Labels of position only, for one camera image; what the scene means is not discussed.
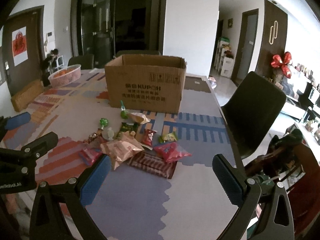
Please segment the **red gold candy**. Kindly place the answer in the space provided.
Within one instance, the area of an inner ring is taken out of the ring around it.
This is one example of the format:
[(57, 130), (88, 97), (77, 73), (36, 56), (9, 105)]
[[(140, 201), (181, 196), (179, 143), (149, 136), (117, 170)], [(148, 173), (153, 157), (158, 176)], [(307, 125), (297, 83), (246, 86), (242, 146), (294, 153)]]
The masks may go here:
[(102, 139), (102, 131), (103, 130), (99, 128), (96, 132), (90, 134), (88, 138), (83, 141), (83, 143), (90, 144), (95, 140), (100, 141)]

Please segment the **dark green biscuit packet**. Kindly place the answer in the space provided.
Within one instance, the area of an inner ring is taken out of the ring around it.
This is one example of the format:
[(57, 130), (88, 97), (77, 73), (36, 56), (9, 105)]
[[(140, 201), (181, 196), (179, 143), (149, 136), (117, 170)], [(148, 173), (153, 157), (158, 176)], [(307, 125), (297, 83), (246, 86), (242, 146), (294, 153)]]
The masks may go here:
[(116, 135), (115, 138), (116, 138), (116, 139), (119, 139), (121, 133), (125, 133), (125, 132), (128, 132), (129, 135), (135, 137), (138, 128), (139, 128), (139, 123), (137, 123), (137, 122), (134, 122), (134, 123), (122, 122), (122, 123), (121, 123), (121, 126), (120, 126), (120, 129), (119, 129), (119, 131), (118, 131), (118, 133), (117, 133), (117, 135)]

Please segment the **green lollipop with stick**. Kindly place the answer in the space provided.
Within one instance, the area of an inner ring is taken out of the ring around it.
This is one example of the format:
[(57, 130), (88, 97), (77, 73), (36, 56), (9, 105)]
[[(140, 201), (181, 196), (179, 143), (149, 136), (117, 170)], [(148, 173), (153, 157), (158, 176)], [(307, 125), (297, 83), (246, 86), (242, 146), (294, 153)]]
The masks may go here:
[(121, 118), (122, 119), (128, 119), (129, 118), (128, 112), (127, 112), (122, 100), (120, 101), (120, 104), (121, 104), (121, 106), (120, 106), (120, 109), (121, 109), (120, 116), (121, 116)]

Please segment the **red heart snack packet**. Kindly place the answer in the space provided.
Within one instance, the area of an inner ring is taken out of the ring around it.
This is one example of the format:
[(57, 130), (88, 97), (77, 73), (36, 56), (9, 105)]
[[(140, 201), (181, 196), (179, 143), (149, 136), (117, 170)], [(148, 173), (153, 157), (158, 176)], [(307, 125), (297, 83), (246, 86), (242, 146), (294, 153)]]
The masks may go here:
[(153, 136), (157, 133), (156, 130), (144, 129), (144, 134), (141, 139), (141, 144), (145, 147), (152, 148)]

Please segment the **pink wafer packet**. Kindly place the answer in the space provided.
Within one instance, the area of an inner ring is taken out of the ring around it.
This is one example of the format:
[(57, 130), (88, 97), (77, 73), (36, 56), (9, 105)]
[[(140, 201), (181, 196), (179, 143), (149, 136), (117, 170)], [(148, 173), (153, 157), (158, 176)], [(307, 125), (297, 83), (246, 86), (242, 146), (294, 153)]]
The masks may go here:
[(83, 148), (79, 152), (79, 156), (87, 166), (92, 166), (102, 155), (102, 152), (96, 148)]

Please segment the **oranges in basket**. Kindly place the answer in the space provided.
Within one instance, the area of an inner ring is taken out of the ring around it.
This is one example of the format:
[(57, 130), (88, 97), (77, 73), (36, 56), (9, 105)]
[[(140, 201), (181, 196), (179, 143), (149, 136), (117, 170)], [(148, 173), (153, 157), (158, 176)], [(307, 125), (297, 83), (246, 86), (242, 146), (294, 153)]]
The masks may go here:
[(62, 69), (62, 70), (56, 72), (53, 77), (57, 78), (57, 77), (65, 75), (65, 74), (68, 74), (69, 72), (72, 72), (72, 71), (73, 71), (73, 68), (65, 68), (65, 69)]

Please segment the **dark brown chocolate packet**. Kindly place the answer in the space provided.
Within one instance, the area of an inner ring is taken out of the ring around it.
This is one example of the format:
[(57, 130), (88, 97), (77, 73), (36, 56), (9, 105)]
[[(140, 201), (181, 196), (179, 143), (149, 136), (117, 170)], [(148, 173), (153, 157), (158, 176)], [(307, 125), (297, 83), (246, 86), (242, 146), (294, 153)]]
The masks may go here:
[(172, 179), (177, 166), (177, 161), (166, 163), (164, 159), (144, 151), (137, 153), (126, 163), (131, 167), (165, 179)]

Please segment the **black chair far left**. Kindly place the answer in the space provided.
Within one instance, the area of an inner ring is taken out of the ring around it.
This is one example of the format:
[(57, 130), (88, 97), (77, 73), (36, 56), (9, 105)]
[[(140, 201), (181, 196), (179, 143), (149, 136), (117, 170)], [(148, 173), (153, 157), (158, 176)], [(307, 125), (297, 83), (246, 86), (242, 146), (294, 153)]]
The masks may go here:
[(81, 69), (93, 69), (94, 68), (94, 55), (93, 54), (86, 54), (80, 55), (76, 57), (72, 57), (68, 61), (68, 66), (80, 64)]

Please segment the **brown entrance door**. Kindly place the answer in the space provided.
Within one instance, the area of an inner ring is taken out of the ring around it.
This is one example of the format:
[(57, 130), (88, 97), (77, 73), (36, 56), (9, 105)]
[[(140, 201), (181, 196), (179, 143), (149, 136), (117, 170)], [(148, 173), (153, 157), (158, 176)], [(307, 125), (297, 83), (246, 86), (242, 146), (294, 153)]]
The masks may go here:
[(7, 19), (2, 35), (2, 59), (11, 96), (42, 76), (44, 6), (32, 7)]

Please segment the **pink red hawthorn packet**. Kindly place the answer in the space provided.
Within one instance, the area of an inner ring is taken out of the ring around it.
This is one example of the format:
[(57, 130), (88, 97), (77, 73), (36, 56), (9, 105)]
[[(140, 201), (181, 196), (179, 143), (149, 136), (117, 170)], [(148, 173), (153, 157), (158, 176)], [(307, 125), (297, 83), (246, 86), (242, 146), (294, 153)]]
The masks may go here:
[(184, 157), (192, 156), (191, 153), (186, 151), (176, 141), (156, 145), (153, 150), (159, 154), (166, 163), (172, 163)]

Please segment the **small green pastry packet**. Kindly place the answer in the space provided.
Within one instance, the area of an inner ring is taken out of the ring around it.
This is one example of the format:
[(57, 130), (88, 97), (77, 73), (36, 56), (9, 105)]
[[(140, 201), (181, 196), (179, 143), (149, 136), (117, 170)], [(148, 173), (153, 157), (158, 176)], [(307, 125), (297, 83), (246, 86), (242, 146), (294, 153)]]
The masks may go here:
[(158, 141), (161, 144), (162, 143), (166, 143), (166, 142), (175, 142), (175, 141), (178, 141), (178, 137), (177, 137), (175, 132), (171, 132), (171, 133), (168, 133), (168, 134), (161, 135), (158, 138)]

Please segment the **brown cardboard box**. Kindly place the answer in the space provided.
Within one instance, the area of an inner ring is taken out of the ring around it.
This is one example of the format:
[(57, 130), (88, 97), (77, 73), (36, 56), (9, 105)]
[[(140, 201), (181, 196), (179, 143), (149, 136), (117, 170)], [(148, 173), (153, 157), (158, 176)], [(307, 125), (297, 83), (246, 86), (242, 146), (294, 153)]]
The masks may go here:
[(105, 65), (109, 104), (119, 108), (177, 114), (186, 62), (181, 57), (127, 54)]

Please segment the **red bow decoration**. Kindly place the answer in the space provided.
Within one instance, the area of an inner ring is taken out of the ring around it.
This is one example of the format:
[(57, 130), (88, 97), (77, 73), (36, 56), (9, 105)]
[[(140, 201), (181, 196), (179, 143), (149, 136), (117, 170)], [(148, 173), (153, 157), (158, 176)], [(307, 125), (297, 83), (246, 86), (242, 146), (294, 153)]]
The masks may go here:
[(283, 75), (288, 79), (291, 78), (291, 70), (289, 69), (288, 65), (292, 60), (292, 55), (289, 51), (284, 53), (284, 56), (281, 57), (280, 55), (276, 54), (272, 57), (271, 67), (274, 69), (281, 69)]

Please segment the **white shelf unit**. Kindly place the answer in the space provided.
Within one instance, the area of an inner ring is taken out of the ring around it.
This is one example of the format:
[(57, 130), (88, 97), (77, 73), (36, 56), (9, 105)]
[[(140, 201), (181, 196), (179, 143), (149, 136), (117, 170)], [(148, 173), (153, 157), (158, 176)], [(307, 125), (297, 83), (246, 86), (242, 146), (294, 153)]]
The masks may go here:
[(229, 39), (226, 37), (220, 37), (218, 40), (214, 67), (221, 76), (231, 78), (234, 54)]

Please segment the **dark wooden slat panel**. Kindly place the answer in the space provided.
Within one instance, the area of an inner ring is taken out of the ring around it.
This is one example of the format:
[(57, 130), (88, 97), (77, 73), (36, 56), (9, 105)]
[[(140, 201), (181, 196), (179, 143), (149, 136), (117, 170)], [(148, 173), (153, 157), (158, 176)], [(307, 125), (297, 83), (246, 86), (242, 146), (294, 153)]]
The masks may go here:
[(265, 0), (264, 5), (263, 36), (255, 72), (265, 78), (271, 78), (273, 55), (283, 55), (285, 52), (288, 16), (268, 0)]

